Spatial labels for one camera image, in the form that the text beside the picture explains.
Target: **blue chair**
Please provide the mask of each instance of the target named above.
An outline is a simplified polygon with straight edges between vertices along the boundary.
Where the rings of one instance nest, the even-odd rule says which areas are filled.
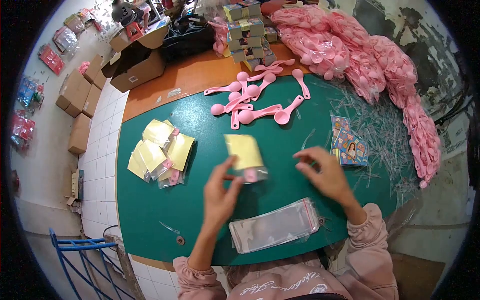
[[[68,271],[67,271],[67,267],[65,266],[65,262],[67,262],[67,264],[78,274],[78,276],[80,276],[83,280],[85,280],[86,283],[88,283],[95,291],[95,293],[97,294],[98,298],[100,300],[102,300],[102,298],[100,297],[100,294],[102,294],[105,298],[107,298],[108,300],[113,300],[112,298],[110,298],[107,294],[105,294],[104,292],[102,292],[98,287],[95,286],[95,284],[93,283],[92,281],[92,278],[90,276],[90,273],[88,272],[88,269],[87,269],[87,266],[85,264],[85,260],[87,261],[87,263],[89,263],[98,273],[100,273],[101,276],[103,276],[103,278],[105,278],[105,280],[107,280],[109,283],[112,284],[113,286],[113,289],[115,290],[115,292],[117,293],[117,296],[119,297],[119,299],[122,299],[122,297],[120,296],[120,293],[119,291],[121,291],[123,294],[127,295],[128,297],[130,297],[131,299],[135,300],[135,298],[131,295],[129,295],[127,292],[125,292],[123,289],[119,288],[115,283],[113,283],[113,280],[112,280],[112,277],[110,275],[110,272],[108,271],[108,268],[107,268],[107,263],[105,262],[105,258],[106,257],[110,263],[112,264],[112,266],[114,266],[115,268],[117,268],[122,274],[123,274],[123,271],[102,251],[102,248],[108,248],[108,247],[113,247],[113,246],[116,246],[116,243],[105,243],[105,239],[89,239],[89,240],[58,240],[57,239],[57,235],[55,234],[55,232],[53,231],[53,229],[49,228],[48,229],[49,232],[50,232],[50,238],[52,240],[52,245],[53,247],[55,247],[55,249],[57,250],[57,255],[59,256],[59,259],[60,259],[60,264],[63,268],[63,271],[65,272],[65,275],[67,276],[67,279],[68,281],[70,282],[70,285],[72,286],[73,288],[73,291],[75,292],[75,294],[77,295],[77,298],[79,300],[82,300],[82,298],[80,297],[80,295],[78,294],[78,291],[77,289],[75,288],[75,285],[73,284],[73,281],[72,281],[72,278],[70,277]],[[84,250],[99,250],[100,251],[100,257],[102,258],[102,262],[103,262],[103,266],[105,267],[105,270],[107,271],[107,276],[105,276],[83,253],[82,251]],[[76,268],[75,266],[65,257],[65,255],[63,255],[63,252],[65,251],[78,251],[79,255],[80,255],[80,259],[82,260],[82,264],[84,265],[84,268],[85,268],[85,272],[88,276],[88,279],[85,278],[85,276],[82,275],[82,273],[80,273]]]

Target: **pink hoodie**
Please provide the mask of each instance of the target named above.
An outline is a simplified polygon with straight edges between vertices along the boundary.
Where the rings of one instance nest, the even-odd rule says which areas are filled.
[[[242,266],[248,272],[237,276],[238,284],[228,300],[288,299],[313,293],[337,293],[350,300],[397,300],[398,290],[387,251],[387,231],[380,208],[368,203],[367,220],[361,225],[347,223],[350,269],[341,276],[325,270],[311,253],[281,261]],[[186,257],[173,261],[178,274],[180,300],[225,300],[227,294],[213,269],[198,271]]]

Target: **plastic stool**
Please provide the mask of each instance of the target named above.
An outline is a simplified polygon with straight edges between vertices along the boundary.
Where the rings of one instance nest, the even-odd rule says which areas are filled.
[[[137,22],[132,22],[131,24],[127,25],[127,35],[130,38],[130,41],[133,42],[140,37],[145,35],[145,31],[143,28],[140,28]]]

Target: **black plastic bag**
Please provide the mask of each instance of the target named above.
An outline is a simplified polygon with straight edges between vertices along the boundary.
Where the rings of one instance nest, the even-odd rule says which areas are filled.
[[[182,60],[211,50],[215,42],[214,34],[203,16],[181,17],[168,25],[168,33],[160,51],[167,62]]]

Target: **sleeve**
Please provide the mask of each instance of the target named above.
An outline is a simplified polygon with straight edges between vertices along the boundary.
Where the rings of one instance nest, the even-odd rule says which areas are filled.
[[[363,224],[347,223],[350,239],[345,260],[350,267],[349,273],[384,299],[398,299],[392,257],[387,251],[388,234],[382,212],[373,203],[366,204],[363,210],[367,213]]]
[[[221,283],[216,279],[213,268],[208,271],[198,271],[188,266],[187,257],[177,257],[173,267],[179,278],[179,300],[225,300],[227,294]]]

